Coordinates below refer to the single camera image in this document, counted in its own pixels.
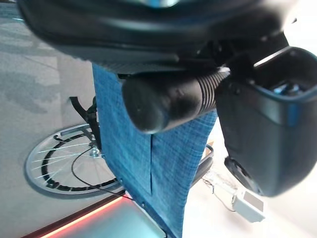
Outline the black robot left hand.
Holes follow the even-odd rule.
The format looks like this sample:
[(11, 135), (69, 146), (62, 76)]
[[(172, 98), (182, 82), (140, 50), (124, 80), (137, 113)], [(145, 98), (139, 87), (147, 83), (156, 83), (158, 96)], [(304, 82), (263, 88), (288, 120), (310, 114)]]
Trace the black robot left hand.
[(216, 109), (228, 170), (277, 196), (317, 162), (317, 58), (288, 44), (295, 0), (20, 0), (57, 50), (123, 77), (136, 128), (170, 130)]

